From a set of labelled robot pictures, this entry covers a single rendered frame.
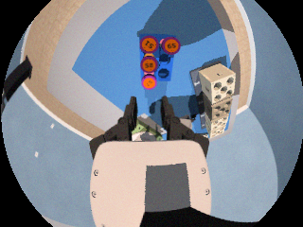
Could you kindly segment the blue bench mat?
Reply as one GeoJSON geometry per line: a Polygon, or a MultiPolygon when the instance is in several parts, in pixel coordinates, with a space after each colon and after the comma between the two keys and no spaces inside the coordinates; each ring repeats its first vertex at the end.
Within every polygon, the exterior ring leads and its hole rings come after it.
{"type": "Polygon", "coordinates": [[[145,113],[161,128],[161,97],[167,96],[175,116],[196,114],[192,130],[209,138],[189,72],[215,61],[231,70],[223,29],[207,0],[130,0],[96,30],[72,70],[123,112],[135,96],[137,116],[145,113]],[[152,90],[141,85],[141,33],[175,35],[181,44],[171,81],[157,81],[152,90]]]}

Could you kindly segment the blue tube rack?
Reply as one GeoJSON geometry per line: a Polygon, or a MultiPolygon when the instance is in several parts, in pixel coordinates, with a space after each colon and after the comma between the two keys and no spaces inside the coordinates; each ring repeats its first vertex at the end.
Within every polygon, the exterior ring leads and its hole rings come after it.
{"type": "MultiPolygon", "coordinates": [[[[174,55],[168,55],[166,52],[164,52],[163,49],[160,47],[160,41],[163,38],[167,38],[167,37],[176,38],[176,36],[167,35],[167,34],[139,34],[139,42],[143,37],[148,36],[148,35],[155,37],[159,42],[158,49],[154,53],[152,53],[155,56],[157,63],[158,63],[158,67],[154,71],[156,80],[157,81],[170,81],[174,55]],[[162,68],[167,68],[167,69],[162,69],[162,68]],[[162,74],[158,74],[158,73],[162,73],[162,74]]],[[[142,50],[140,49],[140,62],[144,58],[145,54],[147,54],[147,53],[142,52],[142,50]]]]}

